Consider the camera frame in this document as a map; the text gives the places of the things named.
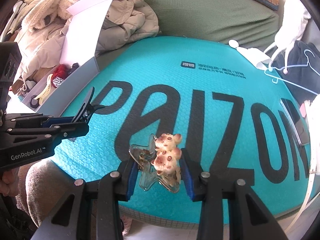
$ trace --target white strap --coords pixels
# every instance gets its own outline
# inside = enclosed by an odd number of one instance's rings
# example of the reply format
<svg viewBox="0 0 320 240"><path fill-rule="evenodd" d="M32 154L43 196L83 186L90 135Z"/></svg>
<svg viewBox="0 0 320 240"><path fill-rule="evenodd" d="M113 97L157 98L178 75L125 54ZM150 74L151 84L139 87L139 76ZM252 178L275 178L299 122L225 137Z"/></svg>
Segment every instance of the white strap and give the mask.
<svg viewBox="0 0 320 240"><path fill-rule="evenodd" d="M291 224L285 229L285 232L287 233L289 229L294 225L294 223L298 220L302 212L310 206L310 204L314 201L314 199L319 195L317 195L310 203L308 204L308 200L311 195L312 187L313 187L313 181L315 179L315 173L316 173L316 165L317 165L317 156L316 156L316 142L317 138L315 138L316 133L314 132L315 129L315 123L313 122L313 114L310 109L310 101L304 102L305 108L306 108L306 114L308 117L308 125L309 125L309 134L310 134L310 146L311 146L311 153L310 153L310 169L309 169L309 181L307 186L307 193L304 198L304 201L302 203L302 206L298 212L298 214L295 216Z"/></svg>

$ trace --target clothes pile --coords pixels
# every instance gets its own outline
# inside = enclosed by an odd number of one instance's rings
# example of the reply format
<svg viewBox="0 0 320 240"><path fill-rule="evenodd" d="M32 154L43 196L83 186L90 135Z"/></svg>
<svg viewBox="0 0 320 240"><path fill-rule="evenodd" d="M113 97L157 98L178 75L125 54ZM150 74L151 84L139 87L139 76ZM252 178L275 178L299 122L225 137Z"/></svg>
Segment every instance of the clothes pile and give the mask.
<svg viewBox="0 0 320 240"><path fill-rule="evenodd" d="M2 38L14 36L22 54L12 91L22 98L57 65L72 16L67 8L79 0L20 0ZM144 0L113 0L102 24L95 56L158 34L158 19Z"/></svg>

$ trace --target bubble wrap texture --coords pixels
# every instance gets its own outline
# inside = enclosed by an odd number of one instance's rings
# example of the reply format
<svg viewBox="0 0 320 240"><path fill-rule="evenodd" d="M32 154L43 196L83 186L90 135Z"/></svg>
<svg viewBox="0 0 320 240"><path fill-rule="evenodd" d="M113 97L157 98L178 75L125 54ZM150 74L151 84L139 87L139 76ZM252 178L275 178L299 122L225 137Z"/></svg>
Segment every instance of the bubble wrap texture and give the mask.
<svg viewBox="0 0 320 240"><path fill-rule="evenodd" d="M196 63L196 69L181 67L182 61ZM239 71L246 76L246 79L203 71L199 69L198 64ZM70 104L64 116L76 113L90 87L95 87L94 97L96 97L110 80L127 81L132 84L133 91L127 102L115 113L94 114L90 121L88 135L77 138L75 142L63 140L56 148L56 154L52 158L73 178L83 178L86 181L96 180L117 169L120 161L114 150L115 138L133 103L146 87L164 84L174 87L181 96L174 128L174 133L181 133L183 136L181 147L185 146L187 137L192 90L205 91L205 124L201 159L204 170L209 169L215 156L232 108L230 102L213 100L212 92L243 97L243 118L228 166L254 169L255 186L253 189L273 214L285 212L302 203L308 180L305 179L302 161L298 154L300 180L294 181L289 140L278 114L278 110L282 110L280 98L292 101L294 99L282 82L273 84L270 77L266 76L263 71L254 68L235 49L215 42L177 37L157 37L138 41L84 88ZM113 89L104 98L102 104L113 104L120 93L118 88ZM142 114L162 105L165 101L164 94L155 93L150 97ZM289 172L286 179L280 184L271 183L262 173L250 113L253 103L262 103L267 106L276 116L283 133L288 152ZM271 121L265 117L265 114L261 114L261 120L268 141L271 165L274 169L279 169L281 159ZM158 124L159 121L134 134L130 143L146 145L149 134L156 132ZM306 147L306 151L310 160L310 148ZM121 205L163 219L198 223L201 203L191 202L183 182L180 191L176 194L170 193L158 183L154 184L149 191L144 192L139 187L139 178L140 175L131 200L127 203L122 202ZM227 210L226 208L224 213L225 222L228 222Z"/></svg>
<svg viewBox="0 0 320 240"><path fill-rule="evenodd" d="M265 50L278 31L279 16L254 0L144 0L164 35L204 39Z"/></svg>

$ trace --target brown pants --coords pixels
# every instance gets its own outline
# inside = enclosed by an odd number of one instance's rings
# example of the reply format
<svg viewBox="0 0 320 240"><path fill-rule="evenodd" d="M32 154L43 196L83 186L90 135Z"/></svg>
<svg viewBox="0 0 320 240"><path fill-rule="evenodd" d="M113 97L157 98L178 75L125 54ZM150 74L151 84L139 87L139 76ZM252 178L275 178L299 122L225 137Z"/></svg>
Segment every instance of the brown pants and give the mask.
<svg viewBox="0 0 320 240"><path fill-rule="evenodd" d="M30 215L37 227L74 183L53 161L41 160L22 166L19 171L17 206ZM96 239L95 202L91 215L91 239Z"/></svg>

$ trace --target beige jacket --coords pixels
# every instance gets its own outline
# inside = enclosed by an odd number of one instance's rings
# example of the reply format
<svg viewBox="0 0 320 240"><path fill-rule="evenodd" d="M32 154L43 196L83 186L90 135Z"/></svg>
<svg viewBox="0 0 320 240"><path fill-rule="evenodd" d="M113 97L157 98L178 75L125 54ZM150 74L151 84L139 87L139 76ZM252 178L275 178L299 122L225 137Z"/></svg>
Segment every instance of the beige jacket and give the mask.
<svg viewBox="0 0 320 240"><path fill-rule="evenodd" d="M59 64L62 46L68 30L68 21L56 17L46 27L34 30L22 29L18 42L22 61L15 80L26 80L41 67L51 68ZM101 28L96 56L105 51L122 47L158 34L158 19L144 0L113 0Z"/></svg>

